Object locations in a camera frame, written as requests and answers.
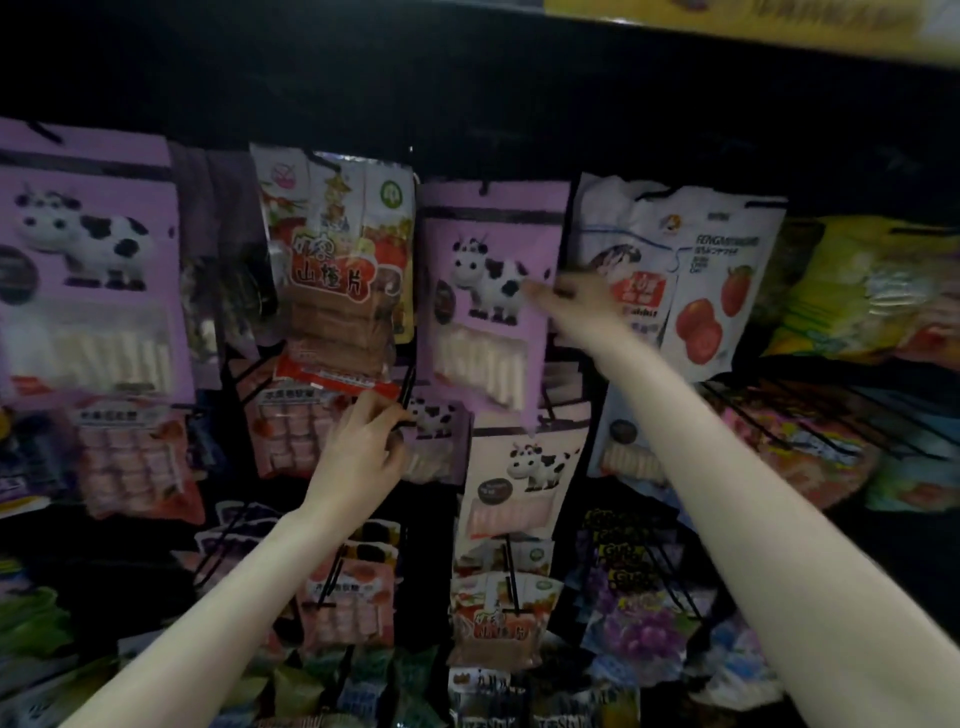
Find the yellow sign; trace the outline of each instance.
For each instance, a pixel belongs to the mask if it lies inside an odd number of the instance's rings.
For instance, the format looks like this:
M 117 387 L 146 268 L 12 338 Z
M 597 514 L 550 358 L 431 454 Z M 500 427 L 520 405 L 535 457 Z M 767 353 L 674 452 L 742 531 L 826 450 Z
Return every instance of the yellow sign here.
M 960 64 L 950 0 L 544 0 L 547 12 L 858 55 Z

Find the cow illustration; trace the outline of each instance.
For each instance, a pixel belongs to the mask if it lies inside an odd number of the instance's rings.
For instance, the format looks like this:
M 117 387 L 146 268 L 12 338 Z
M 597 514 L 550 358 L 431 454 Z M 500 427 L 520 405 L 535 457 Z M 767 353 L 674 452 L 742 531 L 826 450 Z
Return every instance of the cow illustration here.
M 570 462 L 570 458 L 580 452 L 561 452 L 559 455 L 544 455 L 543 448 L 536 443 L 520 446 L 514 443 L 510 451 L 510 465 L 507 475 L 514 480 L 527 478 L 524 493 L 548 491 L 560 484 L 560 476 Z
M 72 195 L 37 194 L 25 187 L 13 203 L 14 226 L 27 247 L 37 253 L 62 255 L 66 285 L 143 291 L 145 264 L 154 252 L 147 228 L 131 217 L 83 214 Z
M 469 315 L 484 321 L 490 319 L 495 324 L 516 326 L 517 314 L 523 306 L 520 282 L 529 275 L 523 263 L 487 257 L 487 244 L 476 238 L 467 243 L 458 240 L 453 244 L 453 252 L 456 255 L 450 279 L 457 288 L 470 292 Z M 547 269 L 543 279 L 549 277 Z
M 426 437 L 451 437 L 450 423 L 456 409 L 452 404 L 427 404 L 423 397 L 411 398 L 407 406 L 407 411 L 417 421 L 419 434 Z

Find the red label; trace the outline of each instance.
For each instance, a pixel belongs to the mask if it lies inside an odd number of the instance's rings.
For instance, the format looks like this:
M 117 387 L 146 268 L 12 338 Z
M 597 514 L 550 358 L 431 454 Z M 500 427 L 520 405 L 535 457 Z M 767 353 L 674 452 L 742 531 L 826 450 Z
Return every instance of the red label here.
M 663 300 L 666 278 L 659 273 L 637 271 L 611 286 L 613 297 L 621 303 L 657 308 Z

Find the green snack package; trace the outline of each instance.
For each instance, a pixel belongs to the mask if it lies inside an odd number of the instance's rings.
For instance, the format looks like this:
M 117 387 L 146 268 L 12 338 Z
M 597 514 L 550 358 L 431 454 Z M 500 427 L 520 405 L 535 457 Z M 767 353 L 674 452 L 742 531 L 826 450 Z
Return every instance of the green snack package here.
M 396 703 L 393 728 L 444 728 L 446 723 L 419 695 L 400 694 Z
M 274 670 L 276 717 L 302 717 L 317 713 L 324 684 L 301 669 L 281 665 Z
M 436 659 L 436 645 L 417 654 L 412 654 L 403 647 L 398 648 L 394 661 L 396 688 L 401 693 L 423 695 L 430 685 L 430 672 Z

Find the hand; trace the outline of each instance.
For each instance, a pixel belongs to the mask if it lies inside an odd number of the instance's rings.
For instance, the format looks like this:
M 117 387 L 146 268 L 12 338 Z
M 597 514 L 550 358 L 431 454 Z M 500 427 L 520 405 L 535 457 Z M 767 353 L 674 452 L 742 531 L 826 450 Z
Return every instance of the hand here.
M 360 395 L 327 436 L 300 510 L 342 526 L 345 537 L 351 533 L 403 476 L 407 448 L 393 429 L 412 419 L 397 402 L 374 392 Z
M 522 291 L 528 301 L 550 314 L 561 333 L 592 356 L 598 367 L 603 368 L 625 341 L 636 340 L 607 282 L 595 273 L 561 273 L 553 289 L 525 280 Z

